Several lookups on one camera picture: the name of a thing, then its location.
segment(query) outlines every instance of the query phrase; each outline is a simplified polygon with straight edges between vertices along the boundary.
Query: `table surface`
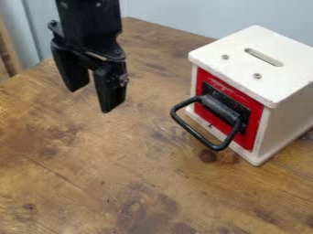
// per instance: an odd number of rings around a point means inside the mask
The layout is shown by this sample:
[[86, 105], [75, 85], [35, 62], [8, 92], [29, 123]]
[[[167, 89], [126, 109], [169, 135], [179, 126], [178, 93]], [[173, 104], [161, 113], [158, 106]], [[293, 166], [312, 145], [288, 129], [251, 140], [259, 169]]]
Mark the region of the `table surface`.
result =
[[213, 40], [123, 24], [131, 83], [111, 114], [51, 59], [0, 86], [0, 233], [312, 233], [313, 132], [258, 168], [209, 151], [169, 112], [190, 93], [187, 53]]

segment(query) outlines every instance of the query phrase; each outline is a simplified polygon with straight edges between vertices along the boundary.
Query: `drawer handle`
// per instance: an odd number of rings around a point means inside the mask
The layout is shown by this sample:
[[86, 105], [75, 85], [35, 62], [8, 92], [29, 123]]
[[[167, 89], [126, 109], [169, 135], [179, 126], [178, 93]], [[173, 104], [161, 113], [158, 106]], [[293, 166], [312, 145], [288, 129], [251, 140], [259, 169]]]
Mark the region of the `drawer handle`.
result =
[[[227, 135], [225, 141], [222, 144], [217, 145], [213, 144], [202, 134], [199, 134], [191, 126], [179, 118], [178, 111], [183, 109], [186, 106], [191, 105], [193, 103], [201, 103], [206, 106], [206, 109], [210, 110], [215, 115], [222, 116], [223, 120], [231, 123], [233, 130], [230, 134]], [[239, 114], [231, 110], [225, 104], [222, 104], [211, 95], [203, 95], [203, 96], [195, 96], [186, 101], [183, 101], [181, 104], [178, 104], [173, 110], [171, 110], [171, 117], [175, 120], [175, 122], [182, 126], [182, 128], [193, 135], [193, 137], [211, 150], [214, 151], [222, 151], [225, 150], [233, 139], [235, 138], [237, 134], [241, 132], [242, 128], [245, 127], [242, 118]]]

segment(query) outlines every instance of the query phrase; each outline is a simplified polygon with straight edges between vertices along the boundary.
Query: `wall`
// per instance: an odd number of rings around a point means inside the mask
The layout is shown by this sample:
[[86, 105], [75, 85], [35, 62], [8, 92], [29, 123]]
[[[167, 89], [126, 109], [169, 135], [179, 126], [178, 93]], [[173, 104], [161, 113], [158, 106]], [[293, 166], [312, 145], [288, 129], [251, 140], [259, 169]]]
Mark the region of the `wall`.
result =
[[39, 58], [21, 0], [0, 0], [0, 14], [5, 19], [21, 65], [28, 68], [37, 63]]
[[130, 17], [221, 38], [251, 25], [313, 45], [312, 0], [128, 0]]

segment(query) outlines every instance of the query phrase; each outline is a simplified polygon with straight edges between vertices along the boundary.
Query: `red front panel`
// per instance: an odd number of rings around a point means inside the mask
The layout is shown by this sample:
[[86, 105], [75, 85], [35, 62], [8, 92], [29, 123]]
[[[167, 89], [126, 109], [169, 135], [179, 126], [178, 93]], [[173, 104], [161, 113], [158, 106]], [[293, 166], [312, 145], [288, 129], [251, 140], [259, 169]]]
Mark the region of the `red front panel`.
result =
[[[239, 133], [234, 141], [242, 148], [251, 151], [257, 132], [259, 128], [259, 121], [264, 113], [264, 106], [251, 99], [243, 92], [237, 90], [233, 86], [225, 83], [221, 79], [214, 77], [203, 69], [198, 69], [197, 77], [197, 95], [202, 95], [203, 82], [209, 83], [215, 89], [222, 91], [230, 98], [245, 105], [250, 109], [249, 124], [245, 133]], [[229, 134], [231, 126], [227, 125], [201, 104], [194, 106], [195, 113], [217, 128], [223, 134]]]

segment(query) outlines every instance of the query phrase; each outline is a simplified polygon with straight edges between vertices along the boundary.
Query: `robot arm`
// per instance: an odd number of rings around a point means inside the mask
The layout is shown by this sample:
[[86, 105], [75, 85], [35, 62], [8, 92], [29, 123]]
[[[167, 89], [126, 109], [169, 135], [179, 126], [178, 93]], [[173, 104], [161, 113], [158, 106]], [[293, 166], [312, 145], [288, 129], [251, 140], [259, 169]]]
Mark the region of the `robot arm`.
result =
[[66, 87], [90, 83], [88, 69], [103, 112], [126, 99], [126, 55], [116, 38], [122, 32], [119, 0], [56, 0], [62, 22], [51, 21], [51, 51]]

